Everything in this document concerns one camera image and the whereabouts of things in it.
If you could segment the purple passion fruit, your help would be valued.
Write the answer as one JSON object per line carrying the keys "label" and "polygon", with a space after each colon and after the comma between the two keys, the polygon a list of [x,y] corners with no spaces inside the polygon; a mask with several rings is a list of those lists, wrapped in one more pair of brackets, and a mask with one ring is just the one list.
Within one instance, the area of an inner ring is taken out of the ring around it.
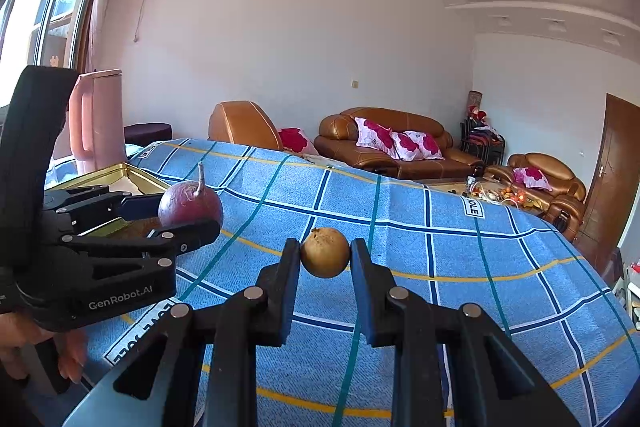
{"label": "purple passion fruit", "polygon": [[157,217],[163,227],[178,227],[196,221],[224,224],[224,208],[217,193],[206,185],[203,163],[198,163],[198,179],[171,185],[160,198]]}

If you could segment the small tan longan fruit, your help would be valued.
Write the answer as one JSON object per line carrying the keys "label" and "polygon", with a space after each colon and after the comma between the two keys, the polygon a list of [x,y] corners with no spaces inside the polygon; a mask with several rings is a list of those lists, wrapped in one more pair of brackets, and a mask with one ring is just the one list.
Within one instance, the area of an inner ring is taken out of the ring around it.
{"label": "small tan longan fruit", "polygon": [[302,245],[304,268],[319,279],[332,279],[347,267],[350,257],[346,237],[334,228],[314,228]]}

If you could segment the gold rectangular tin box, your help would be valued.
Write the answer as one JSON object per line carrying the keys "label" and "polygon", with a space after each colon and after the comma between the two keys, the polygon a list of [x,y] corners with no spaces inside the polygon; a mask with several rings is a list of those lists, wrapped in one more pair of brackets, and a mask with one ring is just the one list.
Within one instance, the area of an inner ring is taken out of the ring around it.
{"label": "gold rectangular tin box", "polygon": [[43,210],[78,236],[109,236],[122,230],[145,236],[160,226],[157,204],[169,184],[121,162],[73,176],[44,190]]}

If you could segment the pink electric kettle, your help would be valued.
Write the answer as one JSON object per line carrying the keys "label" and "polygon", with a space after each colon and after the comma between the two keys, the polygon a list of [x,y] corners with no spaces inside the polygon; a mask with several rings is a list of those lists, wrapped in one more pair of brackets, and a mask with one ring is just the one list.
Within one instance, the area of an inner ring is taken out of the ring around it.
{"label": "pink electric kettle", "polygon": [[122,122],[122,71],[80,75],[68,101],[70,150],[85,174],[127,159]]}

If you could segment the dark round stool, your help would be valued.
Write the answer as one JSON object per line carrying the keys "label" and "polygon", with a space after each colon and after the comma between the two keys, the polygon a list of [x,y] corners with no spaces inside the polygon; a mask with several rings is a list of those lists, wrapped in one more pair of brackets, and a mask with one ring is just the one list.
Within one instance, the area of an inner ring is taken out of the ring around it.
{"label": "dark round stool", "polygon": [[124,128],[124,137],[127,144],[148,146],[156,141],[171,140],[172,128],[170,124],[161,122],[130,124]]}

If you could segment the blue plaid tablecloth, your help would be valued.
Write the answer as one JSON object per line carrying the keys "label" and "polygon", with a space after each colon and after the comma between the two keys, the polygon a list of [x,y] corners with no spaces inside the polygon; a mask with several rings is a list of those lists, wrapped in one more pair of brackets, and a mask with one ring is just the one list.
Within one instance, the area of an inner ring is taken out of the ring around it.
{"label": "blue plaid tablecloth", "polygon": [[[263,148],[179,139],[131,165],[167,183],[204,178],[224,206],[213,245],[179,257],[177,299],[223,303],[315,228],[364,239],[371,258],[430,303],[477,303],[584,426],[608,426],[639,377],[639,335],[608,284],[530,213]],[[367,345],[352,280],[303,274],[291,334],[258,352],[263,426],[385,426],[393,352]]]}

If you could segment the red cushion on near chair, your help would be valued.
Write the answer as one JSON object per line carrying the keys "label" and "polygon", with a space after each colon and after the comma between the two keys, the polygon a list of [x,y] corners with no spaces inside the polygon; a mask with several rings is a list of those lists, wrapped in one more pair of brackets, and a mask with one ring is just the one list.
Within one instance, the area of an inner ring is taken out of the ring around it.
{"label": "red cushion on near chair", "polygon": [[278,135],[285,150],[296,155],[317,155],[318,150],[306,137],[302,129],[296,127],[281,128]]}

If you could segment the coffee table with items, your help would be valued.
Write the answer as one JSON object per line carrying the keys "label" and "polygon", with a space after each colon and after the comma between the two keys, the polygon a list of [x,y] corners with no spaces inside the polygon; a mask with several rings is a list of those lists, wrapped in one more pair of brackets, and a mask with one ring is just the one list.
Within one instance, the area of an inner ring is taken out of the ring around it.
{"label": "coffee table with items", "polygon": [[479,199],[503,206],[518,208],[537,217],[546,213],[548,205],[525,193],[521,187],[484,178],[468,180],[436,180],[430,184],[434,190]]}

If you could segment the brown leather three-seat sofa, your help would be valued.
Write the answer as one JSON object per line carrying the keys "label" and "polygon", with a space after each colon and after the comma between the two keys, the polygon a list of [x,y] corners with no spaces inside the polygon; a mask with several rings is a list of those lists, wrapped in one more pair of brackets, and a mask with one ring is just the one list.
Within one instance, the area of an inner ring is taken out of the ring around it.
{"label": "brown leather three-seat sofa", "polygon": [[484,171],[483,161],[454,147],[438,121],[379,107],[354,107],[320,122],[320,155],[404,180],[464,179]]}

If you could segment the white floral pillow right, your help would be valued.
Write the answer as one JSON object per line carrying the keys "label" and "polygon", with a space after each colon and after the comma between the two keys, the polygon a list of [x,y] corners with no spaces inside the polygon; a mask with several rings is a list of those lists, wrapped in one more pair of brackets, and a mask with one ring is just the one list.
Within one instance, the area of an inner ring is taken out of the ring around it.
{"label": "white floral pillow right", "polygon": [[444,158],[435,139],[428,133],[420,131],[393,132],[399,160],[421,161]]}

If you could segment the white floral pillow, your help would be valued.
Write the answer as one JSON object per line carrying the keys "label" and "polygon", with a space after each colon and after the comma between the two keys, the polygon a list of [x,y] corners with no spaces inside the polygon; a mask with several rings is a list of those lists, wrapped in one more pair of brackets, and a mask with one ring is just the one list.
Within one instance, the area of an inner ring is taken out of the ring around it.
{"label": "white floral pillow", "polygon": [[421,161],[444,158],[435,139],[428,133],[420,131],[393,132],[399,160]]}
{"label": "white floral pillow", "polygon": [[356,142],[358,147],[377,150],[395,160],[399,158],[392,137],[393,131],[390,128],[385,128],[382,124],[362,117],[355,117],[355,122],[358,128]]}

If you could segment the stacked dark chairs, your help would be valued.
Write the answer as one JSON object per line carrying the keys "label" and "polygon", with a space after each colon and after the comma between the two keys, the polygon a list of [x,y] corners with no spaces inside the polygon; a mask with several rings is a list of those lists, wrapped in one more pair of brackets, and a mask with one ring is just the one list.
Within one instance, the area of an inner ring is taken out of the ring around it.
{"label": "stacked dark chairs", "polygon": [[462,121],[460,131],[460,150],[480,158],[486,166],[502,164],[506,140],[501,134],[487,126],[479,126],[471,118]]}

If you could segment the white floral pillow left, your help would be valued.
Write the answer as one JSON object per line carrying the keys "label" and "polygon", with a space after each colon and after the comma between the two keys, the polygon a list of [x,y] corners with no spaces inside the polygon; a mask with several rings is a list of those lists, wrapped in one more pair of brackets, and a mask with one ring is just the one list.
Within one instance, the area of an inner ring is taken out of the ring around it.
{"label": "white floral pillow left", "polygon": [[362,117],[355,117],[355,122],[358,128],[356,142],[358,147],[377,150],[395,160],[399,158],[392,137],[393,131],[390,128],[385,128],[382,124]]}

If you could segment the window with frame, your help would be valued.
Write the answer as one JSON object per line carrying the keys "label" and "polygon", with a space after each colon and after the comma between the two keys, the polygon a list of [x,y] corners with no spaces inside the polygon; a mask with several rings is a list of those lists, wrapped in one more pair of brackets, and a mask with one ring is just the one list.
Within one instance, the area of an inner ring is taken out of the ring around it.
{"label": "window with frame", "polygon": [[2,0],[1,105],[28,65],[81,69],[82,26],[91,0]]}

